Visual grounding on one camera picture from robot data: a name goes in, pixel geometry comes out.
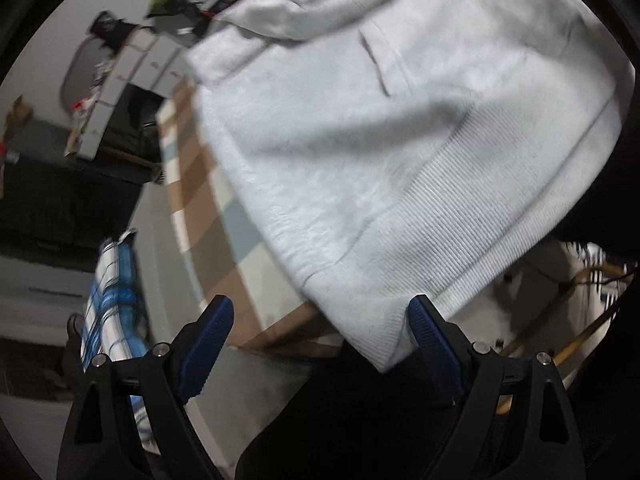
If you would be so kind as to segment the light grey hoodie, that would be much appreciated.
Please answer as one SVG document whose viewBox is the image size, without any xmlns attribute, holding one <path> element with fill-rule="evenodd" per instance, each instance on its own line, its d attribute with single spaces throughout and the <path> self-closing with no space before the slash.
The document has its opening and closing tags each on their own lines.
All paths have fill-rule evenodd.
<svg viewBox="0 0 640 480">
<path fill-rule="evenodd" d="M 204 140 L 295 288 L 379 370 L 585 194 L 631 66 L 579 0 L 241 0 L 186 56 Z"/>
</svg>

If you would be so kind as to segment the blue plaid cloth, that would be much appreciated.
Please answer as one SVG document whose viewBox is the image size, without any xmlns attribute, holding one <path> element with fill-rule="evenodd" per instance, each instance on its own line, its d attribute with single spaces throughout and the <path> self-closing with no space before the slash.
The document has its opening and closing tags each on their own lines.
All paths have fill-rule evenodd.
<svg viewBox="0 0 640 480">
<path fill-rule="evenodd" d="M 85 368 L 101 353 L 115 362 L 142 358 L 149 351 L 136 235 L 136 230 L 127 230 L 106 240 L 100 249 L 81 331 L 80 359 Z"/>
</svg>

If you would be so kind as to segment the checked bed sheet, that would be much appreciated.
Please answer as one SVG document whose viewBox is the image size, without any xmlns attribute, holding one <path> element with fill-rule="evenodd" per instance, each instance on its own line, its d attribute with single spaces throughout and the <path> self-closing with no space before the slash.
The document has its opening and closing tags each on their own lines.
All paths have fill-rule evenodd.
<svg viewBox="0 0 640 480">
<path fill-rule="evenodd" d="M 178 249 L 202 306 L 231 299 L 230 346 L 285 359 L 335 356 L 341 336 L 296 292 L 205 145 L 193 82 L 178 84 L 157 121 Z"/>
</svg>

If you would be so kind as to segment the white drawer desk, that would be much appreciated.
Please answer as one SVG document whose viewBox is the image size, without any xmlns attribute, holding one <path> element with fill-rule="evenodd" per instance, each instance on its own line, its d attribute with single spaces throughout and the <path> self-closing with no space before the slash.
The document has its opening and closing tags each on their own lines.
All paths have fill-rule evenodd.
<svg viewBox="0 0 640 480">
<path fill-rule="evenodd" d="M 108 123 L 127 90 L 139 89 L 168 99 L 186 73 L 186 47 L 174 37 L 136 26 L 118 53 L 99 63 L 88 94 L 72 107 L 73 129 L 64 154 L 96 157 Z"/>
</svg>

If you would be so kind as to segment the grey chair back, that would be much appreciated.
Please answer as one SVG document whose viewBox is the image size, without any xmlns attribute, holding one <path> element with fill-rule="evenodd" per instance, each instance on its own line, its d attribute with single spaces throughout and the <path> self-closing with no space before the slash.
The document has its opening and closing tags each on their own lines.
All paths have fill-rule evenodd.
<svg viewBox="0 0 640 480">
<path fill-rule="evenodd" d="M 99 38 L 89 36 L 77 48 L 60 87 L 60 104 L 68 116 L 73 106 L 88 96 L 96 68 L 110 57 Z"/>
</svg>

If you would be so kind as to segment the dark flower bouquet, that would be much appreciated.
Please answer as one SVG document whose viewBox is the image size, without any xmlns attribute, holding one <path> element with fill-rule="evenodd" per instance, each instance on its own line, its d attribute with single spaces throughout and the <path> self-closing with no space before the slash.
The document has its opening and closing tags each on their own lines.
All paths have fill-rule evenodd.
<svg viewBox="0 0 640 480">
<path fill-rule="evenodd" d="M 191 28 L 206 20 L 206 15 L 191 0 L 151 0 L 145 17 L 149 20 L 171 18 L 180 26 Z"/>
</svg>

